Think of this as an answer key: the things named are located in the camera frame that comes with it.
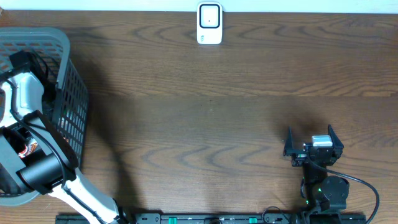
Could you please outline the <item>red Top chocolate bar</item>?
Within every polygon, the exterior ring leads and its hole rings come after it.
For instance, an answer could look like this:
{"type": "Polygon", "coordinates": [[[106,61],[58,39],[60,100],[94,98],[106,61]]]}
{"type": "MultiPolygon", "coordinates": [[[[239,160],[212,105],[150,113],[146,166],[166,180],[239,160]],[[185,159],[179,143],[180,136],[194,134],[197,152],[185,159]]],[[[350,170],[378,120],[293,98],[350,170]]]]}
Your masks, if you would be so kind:
{"type": "Polygon", "coordinates": [[[22,152],[18,153],[18,156],[23,159],[27,156],[29,156],[30,154],[32,154],[36,149],[37,149],[37,141],[34,139],[31,139],[26,145],[25,145],[25,149],[22,152]]]}

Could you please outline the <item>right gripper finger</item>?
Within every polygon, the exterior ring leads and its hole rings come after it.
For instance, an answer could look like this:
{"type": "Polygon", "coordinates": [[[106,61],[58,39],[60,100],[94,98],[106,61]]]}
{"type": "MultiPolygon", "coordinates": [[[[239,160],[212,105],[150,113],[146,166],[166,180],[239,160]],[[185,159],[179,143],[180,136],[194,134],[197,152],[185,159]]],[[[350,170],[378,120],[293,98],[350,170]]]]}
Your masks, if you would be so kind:
{"type": "Polygon", "coordinates": [[[333,150],[334,150],[335,156],[341,157],[341,155],[343,153],[344,145],[340,141],[338,136],[335,134],[335,132],[330,124],[328,125],[328,134],[331,137],[331,141],[333,143],[333,150]]]}
{"type": "Polygon", "coordinates": [[[285,140],[283,155],[291,156],[293,153],[294,153],[294,142],[293,142],[293,137],[292,137],[292,130],[291,130],[291,127],[289,127],[287,139],[285,140]]]}

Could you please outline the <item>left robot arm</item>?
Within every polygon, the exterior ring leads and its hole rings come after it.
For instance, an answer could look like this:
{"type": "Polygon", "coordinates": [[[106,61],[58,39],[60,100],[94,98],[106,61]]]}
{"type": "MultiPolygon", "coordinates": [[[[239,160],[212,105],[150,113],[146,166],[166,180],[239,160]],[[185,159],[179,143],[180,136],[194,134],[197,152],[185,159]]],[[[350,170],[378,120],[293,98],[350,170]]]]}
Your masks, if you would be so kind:
{"type": "Polygon", "coordinates": [[[131,223],[115,199],[81,172],[75,148],[84,133],[85,89],[77,78],[65,90],[41,55],[20,50],[1,74],[1,190],[3,199],[29,193],[69,204],[90,223],[131,223]]]}

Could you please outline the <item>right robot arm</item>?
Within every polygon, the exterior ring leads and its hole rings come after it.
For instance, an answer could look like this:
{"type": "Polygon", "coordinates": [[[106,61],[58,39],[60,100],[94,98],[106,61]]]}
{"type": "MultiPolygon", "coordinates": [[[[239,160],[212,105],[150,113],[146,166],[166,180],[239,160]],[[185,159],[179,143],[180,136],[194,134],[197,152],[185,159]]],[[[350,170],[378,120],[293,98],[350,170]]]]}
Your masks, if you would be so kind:
{"type": "Polygon", "coordinates": [[[342,155],[344,145],[328,126],[327,135],[313,136],[301,149],[294,146],[292,130],[288,129],[283,155],[290,157],[292,166],[303,168],[301,194],[307,201],[302,211],[290,217],[290,223],[341,223],[341,211],[346,209],[349,182],[336,175],[328,175],[342,155]]]}

